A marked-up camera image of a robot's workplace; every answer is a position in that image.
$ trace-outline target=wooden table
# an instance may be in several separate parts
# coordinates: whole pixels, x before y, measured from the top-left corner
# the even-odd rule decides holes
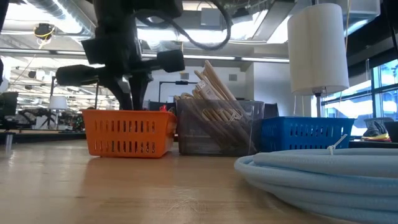
[[[0,223],[345,223],[248,185],[236,158],[107,159],[85,141],[20,144],[0,157]]]

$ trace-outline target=white cable tie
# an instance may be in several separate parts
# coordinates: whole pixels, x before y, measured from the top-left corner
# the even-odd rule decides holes
[[[294,108],[293,108],[293,116],[296,116],[296,99],[297,99],[297,96],[296,96],[296,95],[294,95]]]
[[[336,142],[336,144],[331,145],[331,146],[329,146],[329,147],[327,148],[327,150],[330,151],[330,155],[331,155],[331,156],[334,155],[333,150],[336,149],[336,146],[338,146],[338,145],[344,140],[344,138],[346,138],[346,137],[347,137],[347,134],[344,134],[344,135]]]
[[[235,117],[236,120],[240,120],[240,119],[243,117],[243,115],[239,114],[239,113],[238,113],[237,111],[235,111],[235,110],[234,110],[234,113],[233,113],[233,114],[234,114],[234,117]]]
[[[234,119],[236,119],[236,112],[234,112],[231,116],[231,118],[229,119],[228,122],[232,122]]]

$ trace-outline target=ceiling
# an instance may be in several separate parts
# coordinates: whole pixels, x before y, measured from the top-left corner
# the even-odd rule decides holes
[[[33,35],[33,29],[39,23],[54,24],[56,29],[53,37],[48,44],[42,46],[44,50],[72,50],[83,52],[80,40],[87,39],[88,36],[80,34],[65,34],[63,30],[58,28],[59,21],[56,20],[51,13],[38,9],[31,4],[25,2],[32,2],[33,0],[15,0],[19,4],[10,4],[7,12],[6,22],[0,35],[0,49],[38,49],[41,40],[38,40]],[[95,12],[92,4],[86,0],[72,0],[76,6],[79,7],[89,24],[96,24]],[[207,51],[195,47],[189,42],[183,43],[183,52],[185,55],[204,55],[204,56],[234,56],[234,57],[271,57],[271,58],[288,58],[287,44],[287,27],[281,24],[287,22],[287,18],[293,14],[300,12],[303,8],[310,6],[312,0],[222,0],[225,8],[230,14],[234,14],[237,8],[246,7],[252,21],[247,23],[246,27],[233,28],[233,38],[223,49],[217,51]],[[208,31],[201,35],[193,35],[194,39],[208,42],[204,39],[209,35],[217,35],[212,40],[222,40],[224,34],[224,23],[220,22],[219,26],[207,27],[200,24],[201,11],[210,9],[211,4],[200,1],[184,1],[184,13],[177,23],[184,27],[194,27],[196,30]],[[142,48],[144,54],[156,53],[160,50],[180,48],[179,44],[175,44],[174,38],[179,38],[175,35],[173,29],[164,30],[165,35],[157,33],[151,34],[147,27],[139,26],[139,38],[142,38]],[[171,40],[162,40],[166,38],[166,34],[171,32]],[[58,58],[56,55],[51,55],[51,58],[42,58],[40,55],[33,56],[31,54],[2,54],[4,60],[12,67],[10,89],[8,91],[20,92],[19,102],[23,107],[26,106],[46,106],[48,103],[51,75],[57,68],[67,65],[83,64],[88,65],[87,60],[70,57]],[[245,71],[250,62],[242,61],[226,61],[226,60],[212,60],[211,63],[215,67],[238,67]],[[203,59],[187,59],[186,66],[202,66]],[[29,71],[38,70],[40,73],[45,73],[44,80],[29,78],[27,73]],[[95,86],[83,86],[81,88],[70,88],[57,86],[54,89],[56,95],[67,95],[70,97],[69,105],[74,110],[87,108],[93,106],[93,98],[95,97]],[[99,103],[100,108],[105,109],[107,105],[112,102],[114,97],[105,88],[99,88]]]

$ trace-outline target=black cable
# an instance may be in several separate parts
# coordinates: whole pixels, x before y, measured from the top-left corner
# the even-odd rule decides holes
[[[199,9],[199,6],[202,4],[202,3],[207,3],[211,8],[213,8],[213,6],[208,2],[208,1],[200,1],[199,2],[199,4],[198,4],[198,7],[197,7],[197,10]]]
[[[396,30],[394,28],[394,25],[391,22],[391,18],[388,16],[388,12],[387,12],[387,5],[386,5],[387,0],[383,1],[383,11],[386,15],[387,18],[387,24],[390,28],[390,33],[391,33],[391,38],[392,38],[392,43],[394,44],[394,51],[396,52],[396,56],[398,58],[398,45],[397,45],[397,38],[396,38]]]
[[[204,50],[218,50],[218,49],[223,48],[231,38],[232,18],[228,14],[228,12],[225,10],[225,8],[217,0],[209,0],[209,1],[212,2],[218,8],[218,10],[220,10],[221,14],[224,17],[225,23],[226,23],[225,40],[220,42],[217,45],[206,45],[206,44],[202,44],[202,43],[194,41],[183,28],[181,28],[176,22],[173,21],[172,18],[170,18],[169,16],[166,16],[163,12],[150,10],[150,9],[141,9],[141,10],[138,10],[137,12],[135,12],[132,16],[136,17],[136,18],[144,18],[144,17],[148,18],[148,17],[152,17],[152,16],[159,17],[159,18],[163,19],[164,22],[171,24],[177,31],[179,31],[182,35],[184,35],[196,47],[199,47]]]

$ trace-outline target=yellow object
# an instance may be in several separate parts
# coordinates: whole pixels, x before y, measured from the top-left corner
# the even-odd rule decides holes
[[[385,140],[385,139],[389,139],[390,136],[388,135],[388,133],[386,134],[381,134],[378,135],[376,137],[362,137],[361,139],[365,139],[365,140]]]
[[[52,34],[52,32],[54,32],[54,30],[55,30],[55,27],[53,27],[52,30],[51,30],[48,34],[43,34],[43,35],[36,35],[36,34],[35,34],[35,36],[36,36],[36,37],[46,37],[46,36]]]

